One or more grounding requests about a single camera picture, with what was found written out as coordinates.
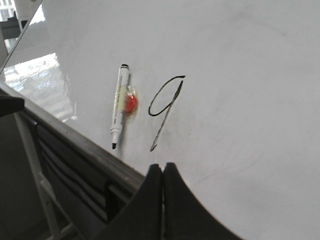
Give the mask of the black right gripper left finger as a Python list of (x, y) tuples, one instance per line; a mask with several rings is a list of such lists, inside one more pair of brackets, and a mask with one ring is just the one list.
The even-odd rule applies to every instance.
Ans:
[(152, 164), (138, 191), (96, 239), (159, 240), (162, 194), (162, 170), (158, 164)]

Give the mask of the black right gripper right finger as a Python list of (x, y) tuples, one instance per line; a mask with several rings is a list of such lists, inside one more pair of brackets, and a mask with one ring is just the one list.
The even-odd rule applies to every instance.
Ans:
[(163, 171), (167, 240), (239, 240), (198, 201), (173, 162)]

